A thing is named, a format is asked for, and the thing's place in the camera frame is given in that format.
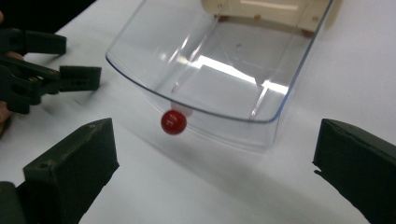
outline hand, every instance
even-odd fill
[[[4,20],[4,15],[0,11],[0,23]],[[23,60],[23,57],[16,52],[8,52],[7,56]],[[0,101],[0,136],[6,128],[7,121],[11,117],[12,112],[7,109],[7,103]]]

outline dark background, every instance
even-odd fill
[[[0,0],[0,28],[55,33],[95,0]]]

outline white tabletop surface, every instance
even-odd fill
[[[187,130],[161,131],[145,94],[106,61],[138,0],[97,0],[59,35],[61,57],[25,60],[53,69],[101,66],[96,92],[46,95],[16,115],[0,140],[0,180],[19,185],[22,167],[76,128],[113,118],[120,168],[81,224],[362,224],[364,216],[312,164],[320,121],[338,119],[396,145],[396,1],[345,0],[317,39],[282,115],[274,145],[253,153]]]

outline red ball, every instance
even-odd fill
[[[176,110],[169,110],[163,114],[161,119],[163,131],[169,134],[179,134],[184,131],[187,126],[186,117]]]

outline clear plastic container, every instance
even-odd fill
[[[188,128],[239,147],[273,143],[331,0],[146,0],[109,63]]]

